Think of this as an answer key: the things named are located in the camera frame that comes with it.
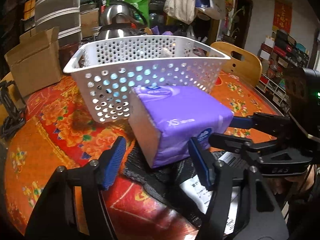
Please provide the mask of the black sock pack with label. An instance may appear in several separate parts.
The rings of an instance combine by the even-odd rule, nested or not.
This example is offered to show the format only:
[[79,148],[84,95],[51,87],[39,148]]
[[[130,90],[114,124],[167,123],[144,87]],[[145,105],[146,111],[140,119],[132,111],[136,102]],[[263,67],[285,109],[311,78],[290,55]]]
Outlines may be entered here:
[[151,169],[137,142],[121,173],[142,185],[152,198],[174,209],[199,229],[212,193],[201,185],[190,157]]

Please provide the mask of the black folding phone stand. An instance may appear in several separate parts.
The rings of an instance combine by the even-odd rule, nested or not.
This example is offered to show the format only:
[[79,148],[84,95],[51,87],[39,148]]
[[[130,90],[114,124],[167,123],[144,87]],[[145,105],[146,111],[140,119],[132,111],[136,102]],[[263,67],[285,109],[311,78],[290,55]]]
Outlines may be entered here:
[[26,104],[20,96],[23,107],[17,108],[9,95],[9,87],[16,86],[15,81],[1,81],[1,105],[4,106],[8,116],[1,122],[1,139],[9,139],[26,123]]

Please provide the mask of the green shopping bag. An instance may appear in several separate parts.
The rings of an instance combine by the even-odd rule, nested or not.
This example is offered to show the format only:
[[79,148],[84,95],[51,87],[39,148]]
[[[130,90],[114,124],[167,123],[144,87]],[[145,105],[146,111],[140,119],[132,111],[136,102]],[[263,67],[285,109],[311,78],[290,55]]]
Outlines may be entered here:
[[136,9],[138,9],[144,16],[147,22],[147,26],[150,25],[149,19],[149,0],[124,0],[125,2],[131,4]]

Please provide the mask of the white hanging bag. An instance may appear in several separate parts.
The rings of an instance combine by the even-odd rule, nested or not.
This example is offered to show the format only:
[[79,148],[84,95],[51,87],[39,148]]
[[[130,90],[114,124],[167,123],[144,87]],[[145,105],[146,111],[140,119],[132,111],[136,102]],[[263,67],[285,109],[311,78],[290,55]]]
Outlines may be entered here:
[[226,14],[225,0],[195,0],[195,8],[214,20],[222,20]]

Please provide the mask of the stainless steel kettle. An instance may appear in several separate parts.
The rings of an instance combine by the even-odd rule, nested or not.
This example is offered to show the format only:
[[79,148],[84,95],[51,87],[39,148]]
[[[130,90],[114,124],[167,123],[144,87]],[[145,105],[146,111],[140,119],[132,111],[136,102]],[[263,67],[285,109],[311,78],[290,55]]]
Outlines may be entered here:
[[143,14],[130,3],[110,1],[101,17],[101,27],[96,40],[107,40],[144,34],[148,22]]

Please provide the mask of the brown cardboard box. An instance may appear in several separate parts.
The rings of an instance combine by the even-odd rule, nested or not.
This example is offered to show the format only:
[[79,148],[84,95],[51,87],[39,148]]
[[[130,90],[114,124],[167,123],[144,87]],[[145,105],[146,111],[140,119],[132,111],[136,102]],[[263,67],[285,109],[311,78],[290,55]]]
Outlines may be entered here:
[[58,34],[58,27],[38,33],[33,28],[4,55],[21,96],[61,80]]

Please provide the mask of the cluttered storage shelf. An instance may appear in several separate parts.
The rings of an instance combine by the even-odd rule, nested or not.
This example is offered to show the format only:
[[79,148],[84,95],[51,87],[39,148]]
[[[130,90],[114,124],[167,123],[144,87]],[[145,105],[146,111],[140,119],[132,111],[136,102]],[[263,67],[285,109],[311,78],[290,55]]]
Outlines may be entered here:
[[263,66],[256,88],[283,113],[290,109],[286,94],[285,70],[307,67],[309,52],[286,31],[278,29],[261,44],[258,58]]

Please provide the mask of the white perforated plastic basket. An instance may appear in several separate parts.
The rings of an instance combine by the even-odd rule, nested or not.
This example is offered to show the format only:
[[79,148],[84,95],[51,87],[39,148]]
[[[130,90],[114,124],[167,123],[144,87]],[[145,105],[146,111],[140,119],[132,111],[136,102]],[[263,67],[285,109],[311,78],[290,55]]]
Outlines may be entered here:
[[139,86],[195,86],[210,93],[230,56],[182,36],[145,35],[84,44],[63,71],[71,74],[94,121],[130,115]]

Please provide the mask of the striped stacked storage drawers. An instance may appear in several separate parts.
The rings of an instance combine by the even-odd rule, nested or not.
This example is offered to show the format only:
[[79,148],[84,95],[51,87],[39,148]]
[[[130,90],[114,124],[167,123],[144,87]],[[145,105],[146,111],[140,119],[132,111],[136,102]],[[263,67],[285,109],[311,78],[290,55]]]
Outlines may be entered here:
[[47,31],[57,27],[59,46],[80,43],[80,0],[36,0],[35,30]]

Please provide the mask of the beige canvas tote bag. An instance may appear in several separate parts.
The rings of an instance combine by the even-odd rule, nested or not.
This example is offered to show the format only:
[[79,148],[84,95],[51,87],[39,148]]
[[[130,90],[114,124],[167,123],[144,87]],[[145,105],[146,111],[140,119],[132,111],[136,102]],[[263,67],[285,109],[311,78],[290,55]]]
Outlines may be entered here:
[[166,0],[164,12],[185,24],[191,24],[196,17],[196,0]]

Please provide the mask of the red wall scroll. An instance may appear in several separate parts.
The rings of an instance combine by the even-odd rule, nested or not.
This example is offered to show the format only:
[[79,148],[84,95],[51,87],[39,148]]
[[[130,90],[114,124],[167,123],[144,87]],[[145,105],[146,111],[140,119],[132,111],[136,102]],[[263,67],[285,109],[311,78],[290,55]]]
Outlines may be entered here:
[[285,0],[275,0],[272,30],[281,29],[288,34],[292,23],[292,3]]

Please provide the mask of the purple tissue pack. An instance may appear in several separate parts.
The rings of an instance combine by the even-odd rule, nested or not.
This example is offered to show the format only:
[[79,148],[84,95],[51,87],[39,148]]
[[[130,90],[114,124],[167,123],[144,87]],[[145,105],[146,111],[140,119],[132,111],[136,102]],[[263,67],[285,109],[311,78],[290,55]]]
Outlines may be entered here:
[[223,134],[234,116],[228,107],[192,86],[135,87],[129,106],[129,124],[150,168],[189,157],[192,137],[208,149],[209,136]]

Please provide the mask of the wooden chair right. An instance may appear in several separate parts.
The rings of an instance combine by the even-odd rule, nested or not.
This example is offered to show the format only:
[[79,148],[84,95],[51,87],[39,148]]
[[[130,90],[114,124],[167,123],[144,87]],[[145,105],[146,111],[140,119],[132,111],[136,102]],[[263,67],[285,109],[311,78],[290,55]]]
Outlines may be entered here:
[[258,84],[263,68],[257,56],[227,42],[217,41],[210,46],[231,58],[223,66],[224,72],[238,76],[252,87]]

